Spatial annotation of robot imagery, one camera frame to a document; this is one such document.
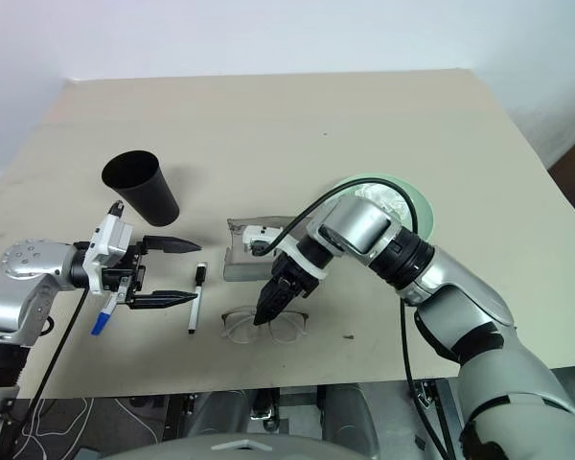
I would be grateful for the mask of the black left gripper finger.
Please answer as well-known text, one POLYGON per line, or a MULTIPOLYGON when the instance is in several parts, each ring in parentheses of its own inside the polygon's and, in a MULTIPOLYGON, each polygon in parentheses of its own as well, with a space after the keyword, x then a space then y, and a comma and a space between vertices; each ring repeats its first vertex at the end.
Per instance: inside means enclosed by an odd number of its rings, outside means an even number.
POLYGON ((192 241, 165 236, 144 236, 142 245, 146 250, 159 250, 168 254, 185 254, 202 249, 200 245, 192 241))
POLYGON ((126 304, 131 310, 162 310, 195 300, 195 292, 155 290, 149 294, 132 294, 126 304))

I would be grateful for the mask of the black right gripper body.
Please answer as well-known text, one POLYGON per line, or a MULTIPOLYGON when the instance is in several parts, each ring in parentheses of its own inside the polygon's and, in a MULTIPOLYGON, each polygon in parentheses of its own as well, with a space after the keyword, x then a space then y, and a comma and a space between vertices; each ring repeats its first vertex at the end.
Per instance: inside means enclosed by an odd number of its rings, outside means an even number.
POLYGON ((302 268, 285 253, 283 253, 273 265, 272 278, 275 276, 281 276, 283 282, 291 282, 295 284, 296 293, 293 299, 298 296, 307 297, 319 285, 319 280, 317 278, 310 275, 307 270, 302 268))

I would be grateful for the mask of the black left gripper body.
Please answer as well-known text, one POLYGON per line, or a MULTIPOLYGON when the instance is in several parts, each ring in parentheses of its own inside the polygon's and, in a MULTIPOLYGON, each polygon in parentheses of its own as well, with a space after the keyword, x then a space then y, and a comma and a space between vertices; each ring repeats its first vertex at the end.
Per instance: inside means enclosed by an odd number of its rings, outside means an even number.
POLYGON ((104 304, 106 309, 114 309, 117 305, 127 305, 130 309, 150 306, 149 300, 143 294, 138 294, 145 277, 143 258, 147 254, 147 243, 138 241, 128 247, 118 263, 102 269, 102 287, 108 293, 104 304))

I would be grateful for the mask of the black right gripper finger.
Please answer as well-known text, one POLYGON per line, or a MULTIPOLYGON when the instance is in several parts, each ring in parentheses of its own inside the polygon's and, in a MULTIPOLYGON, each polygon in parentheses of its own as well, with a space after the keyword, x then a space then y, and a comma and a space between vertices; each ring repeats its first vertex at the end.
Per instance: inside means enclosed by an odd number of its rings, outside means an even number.
POLYGON ((266 311, 267 322, 275 319, 292 301, 296 293, 291 282, 269 283, 267 285, 266 311))
POLYGON ((282 277, 275 276, 262 288, 253 320, 255 326, 260 326, 272 321, 281 311, 283 295, 282 283, 282 277))

